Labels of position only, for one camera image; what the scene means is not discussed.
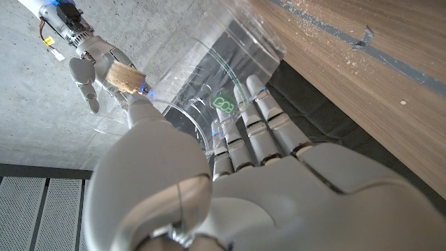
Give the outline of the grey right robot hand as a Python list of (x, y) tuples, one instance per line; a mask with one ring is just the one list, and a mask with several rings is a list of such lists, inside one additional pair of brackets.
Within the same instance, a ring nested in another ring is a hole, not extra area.
[(90, 113), (100, 111), (94, 84), (98, 84), (121, 107), (128, 110), (132, 95), (150, 91), (146, 75), (137, 70), (124, 52), (100, 36), (92, 36), (76, 49), (77, 57), (69, 61), (70, 75)]

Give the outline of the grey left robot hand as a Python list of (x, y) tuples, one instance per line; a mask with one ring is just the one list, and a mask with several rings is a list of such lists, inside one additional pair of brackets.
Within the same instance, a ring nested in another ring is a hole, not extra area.
[(90, 250), (444, 250), (445, 217), (405, 178), (343, 146), (312, 144), (254, 75), (244, 114), (259, 165), (234, 144), (212, 172), (197, 141), (146, 96), (100, 159), (83, 229)]

